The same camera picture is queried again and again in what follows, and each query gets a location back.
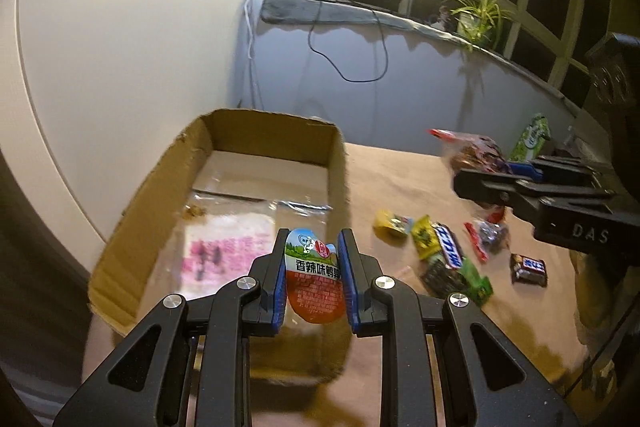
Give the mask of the clear red-edged nut bag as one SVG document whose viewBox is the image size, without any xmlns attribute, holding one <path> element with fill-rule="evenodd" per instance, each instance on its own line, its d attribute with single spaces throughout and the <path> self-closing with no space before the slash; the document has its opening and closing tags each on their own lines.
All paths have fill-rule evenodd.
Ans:
<svg viewBox="0 0 640 427">
<path fill-rule="evenodd" d="M 509 249 L 510 231 L 506 223 L 492 223 L 485 220 L 465 222 L 474 253 L 480 263 L 486 263 L 492 256 Z"/>
</svg>

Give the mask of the black snack packet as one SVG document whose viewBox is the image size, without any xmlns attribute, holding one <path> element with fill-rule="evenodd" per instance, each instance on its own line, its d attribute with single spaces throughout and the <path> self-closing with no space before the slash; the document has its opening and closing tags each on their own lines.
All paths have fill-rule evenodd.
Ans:
<svg viewBox="0 0 640 427">
<path fill-rule="evenodd" d="M 422 262 L 420 279 L 434 297 L 445 299 L 453 293 L 463 294 L 462 276 L 450 269 L 442 256 L 434 255 Z"/>
</svg>

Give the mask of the brown cardboard box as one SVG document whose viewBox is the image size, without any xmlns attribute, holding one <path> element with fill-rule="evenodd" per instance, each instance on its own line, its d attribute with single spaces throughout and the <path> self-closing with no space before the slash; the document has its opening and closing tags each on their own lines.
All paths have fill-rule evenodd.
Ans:
<svg viewBox="0 0 640 427">
<path fill-rule="evenodd" d="M 335 124 L 217 109 L 177 136 L 134 195 L 91 275 L 90 307 L 124 335 L 167 294 L 195 299 L 245 275 L 281 229 L 332 243 L 349 223 Z"/>
</svg>

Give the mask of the green white snack bag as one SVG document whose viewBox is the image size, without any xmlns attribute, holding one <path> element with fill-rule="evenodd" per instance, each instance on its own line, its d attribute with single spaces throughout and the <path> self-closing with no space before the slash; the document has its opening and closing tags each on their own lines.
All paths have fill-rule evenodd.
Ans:
<svg viewBox="0 0 640 427">
<path fill-rule="evenodd" d="M 526 162 L 536 158 L 550 139 L 548 119 L 541 113 L 536 114 L 516 141 L 509 155 L 510 161 Z"/>
</svg>

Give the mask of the dark snickers bar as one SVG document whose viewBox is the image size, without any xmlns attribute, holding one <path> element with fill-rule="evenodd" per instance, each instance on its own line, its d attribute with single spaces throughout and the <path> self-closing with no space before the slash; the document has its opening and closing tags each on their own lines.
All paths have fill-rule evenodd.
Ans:
<svg viewBox="0 0 640 427">
<path fill-rule="evenodd" d="M 460 270 L 463 265 L 464 256 L 454 234 L 452 234 L 450 228 L 441 223 L 434 223 L 433 229 L 439 240 L 440 249 L 442 250 L 446 265 L 448 265 L 450 269 Z"/>
</svg>

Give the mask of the grey sill cloth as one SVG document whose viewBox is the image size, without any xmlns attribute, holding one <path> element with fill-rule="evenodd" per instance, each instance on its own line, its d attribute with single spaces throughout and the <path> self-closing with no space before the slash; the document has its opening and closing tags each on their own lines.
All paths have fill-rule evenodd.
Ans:
<svg viewBox="0 0 640 427">
<path fill-rule="evenodd" d="M 533 83 L 536 87 L 546 91 L 553 98 L 564 104 L 567 110 L 576 116 L 582 109 L 570 101 L 550 83 L 542 81 L 524 67 L 507 60 L 497 52 L 470 43 L 462 37 L 450 32 L 435 29 L 414 20 L 392 15 L 377 10 L 370 10 L 366 6 L 351 5 L 340 2 L 319 0 L 262 0 L 259 18 L 270 25 L 283 26 L 311 26 L 314 24 L 329 26 L 382 26 L 392 31 L 402 31 L 407 34 L 444 42 L 450 46 L 457 46 L 466 50 L 477 50 L 490 57 L 491 60 L 503 68 L 513 70 L 518 75 Z"/>
</svg>

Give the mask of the large clear nut bag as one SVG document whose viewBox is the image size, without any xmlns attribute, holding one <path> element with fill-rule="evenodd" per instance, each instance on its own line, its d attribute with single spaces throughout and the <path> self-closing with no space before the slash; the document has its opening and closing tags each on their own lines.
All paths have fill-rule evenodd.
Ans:
<svg viewBox="0 0 640 427">
<path fill-rule="evenodd" d="M 489 136 L 444 129 L 428 133 L 442 143 L 442 161 L 453 174 L 462 169 L 511 173 L 500 147 Z"/>
</svg>

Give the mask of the yellow jelly cup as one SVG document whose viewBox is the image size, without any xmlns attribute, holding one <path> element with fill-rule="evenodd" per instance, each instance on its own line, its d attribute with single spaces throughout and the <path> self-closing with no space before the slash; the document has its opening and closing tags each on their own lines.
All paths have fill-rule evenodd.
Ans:
<svg viewBox="0 0 640 427">
<path fill-rule="evenodd" d="M 412 226 L 411 218 L 386 209 L 378 210 L 373 221 L 373 230 L 376 233 L 394 241 L 404 241 L 410 235 Z"/>
</svg>

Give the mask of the yellow green snack packet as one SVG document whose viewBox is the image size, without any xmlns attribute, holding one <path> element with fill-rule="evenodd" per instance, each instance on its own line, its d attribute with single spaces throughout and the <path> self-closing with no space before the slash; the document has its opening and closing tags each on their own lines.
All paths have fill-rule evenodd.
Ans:
<svg viewBox="0 0 640 427">
<path fill-rule="evenodd" d="M 429 215 L 425 215 L 413 222 L 411 238 L 416 247 L 416 253 L 421 261 L 439 254 L 442 251 L 433 222 Z"/>
</svg>

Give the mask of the potted spider plant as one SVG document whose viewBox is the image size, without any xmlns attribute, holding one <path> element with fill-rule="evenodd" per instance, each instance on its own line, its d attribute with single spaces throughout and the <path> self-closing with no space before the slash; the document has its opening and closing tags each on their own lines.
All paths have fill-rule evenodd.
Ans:
<svg viewBox="0 0 640 427">
<path fill-rule="evenodd" d="M 504 0 L 450 0 L 458 35 L 471 46 L 502 53 L 515 12 Z"/>
</svg>

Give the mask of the small snickers bar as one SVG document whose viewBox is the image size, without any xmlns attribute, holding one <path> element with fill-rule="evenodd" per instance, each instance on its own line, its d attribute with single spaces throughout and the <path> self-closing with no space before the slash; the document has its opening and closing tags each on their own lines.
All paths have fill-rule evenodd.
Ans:
<svg viewBox="0 0 640 427">
<path fill-rule="evenodd" d="M 539 287 L 548 286 L 548 272 L 542 260 L 512 254 L 510 256 L 510 274 L 512 284 L 529 284 Z"/>
</svg>

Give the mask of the pink printed plastic bag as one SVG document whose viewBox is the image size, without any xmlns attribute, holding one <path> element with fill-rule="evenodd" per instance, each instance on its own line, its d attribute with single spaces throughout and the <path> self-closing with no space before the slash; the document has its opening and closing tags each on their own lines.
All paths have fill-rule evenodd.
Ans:
<svg viewBox="0 0 640 427">
<path fill-rule="evenodd" d="M 250 272 L 253 261 L 271 253 L 273 217 L 260 212 L 205 215 L 183 228 L 179 293 L 191 300 L 215 294 Z"/>
</svg>

